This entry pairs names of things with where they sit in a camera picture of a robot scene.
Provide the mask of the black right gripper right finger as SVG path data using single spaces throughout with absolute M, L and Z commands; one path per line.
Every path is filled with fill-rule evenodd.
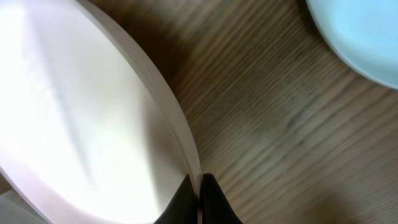
M 200 199 L 203 224 L 243 224 L 213 174 L 203 174 Z

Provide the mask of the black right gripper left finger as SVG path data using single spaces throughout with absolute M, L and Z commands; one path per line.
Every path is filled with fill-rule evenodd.
M 154 224 L 197 224 L 198 200 L 186 175 L 167 208 Z

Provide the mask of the pink plate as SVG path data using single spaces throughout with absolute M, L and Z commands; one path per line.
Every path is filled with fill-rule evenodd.
M 1 2 L 1 174 L 50 223 L 154 223 L 201 165 L 139 44 L 89 1 Z

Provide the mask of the light blue plate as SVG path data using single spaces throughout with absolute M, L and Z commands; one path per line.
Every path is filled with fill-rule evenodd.
M 345 64 L 397 89 L 397 0 L 307 0 L 319 32 Z

